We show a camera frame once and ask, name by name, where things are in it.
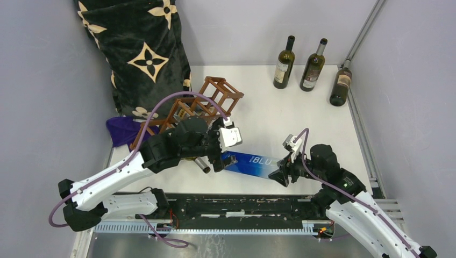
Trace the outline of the green wine bottle black cap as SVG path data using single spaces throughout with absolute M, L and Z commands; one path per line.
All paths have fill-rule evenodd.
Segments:
M 295 36 L 290 35 L 287 39 L 285 49 L 279 53 L 273 81 L 273 85 L 277 89 L 284 89 L 288 85 L 289 77 L 295 61 L 295 54 L 293 52 L 294 42 Z

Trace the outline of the brown wooden wine rack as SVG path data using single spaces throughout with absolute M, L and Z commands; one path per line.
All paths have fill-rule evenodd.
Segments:
M 211 99 L 221 108 L 221 111 L 218 111 L 215 105 L 211 104 L 208 100 L 199 96 L 190 97 L 185 95 L 183 97 L 176 97 L 167 115 L 162 118 L 153 118 L 148 124 L 144 121 L 140 123 L 139 135 L 130 144 L 130 149 L 136 148 L 142 131 L 146 132 L 145 136 L 152 136 L 175 128 L 178 123 L 176 123 L 173 115 L 178 106 L 191 108 L 199 114 L 198 117 L 203 118 L 210 125 L 214 120 L 221 117 L 222 113 L 229 117 L 239 100 L 244 97 L 244 94 L 233 87 L 225 78 L 213 76 L 207 76 L 205 78 L 199 93 Z

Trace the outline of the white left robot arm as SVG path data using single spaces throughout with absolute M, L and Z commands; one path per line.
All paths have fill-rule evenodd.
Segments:
M 170 209 L 163 190 L 153 188 L 137 193 L 119 190 L 191 157 L 206 156 L 214 171 L 219 172 L 235 163 L 235 158 L 223 155 L 242 141 L 240 129 L 230 120 L 218 118 L 210 126 L 200 117 L 183 120 L 175 128 L 149 137 L 138 151 L 132 151 L 96 175 L 82 181 L 59 182 L 66 224 L 80 232 L 114 217 L 151 215 L 162 219 Z

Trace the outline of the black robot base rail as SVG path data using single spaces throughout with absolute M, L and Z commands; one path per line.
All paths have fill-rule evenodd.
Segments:
M 179 230 L 291 230 L 329 218 L 309 195 L 163 193 L 149 220 L 171 220 Z

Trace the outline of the blue square vodka bottle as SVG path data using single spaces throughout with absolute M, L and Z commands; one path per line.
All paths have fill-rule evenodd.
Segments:
M 277 163 L 281 160 L 274 157 L 226 151 L 222 158 L 236 158 L 236 162 L 225 167 L 225 170 L 268 179 L 268 175 L 278 170 Z

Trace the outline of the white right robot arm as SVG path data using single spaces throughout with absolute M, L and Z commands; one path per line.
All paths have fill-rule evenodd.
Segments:
M 351 172 L 342 168 L 330 145 L 317 144 L 306 156 L 301 144 L 285 143 L 288 155 L 269 178 L 287 187 L 299 177 L 321 182 L 310 201 L 310 214 L 328 218 L 362 244 L 373 257 L 437 257 L 402 231 Z

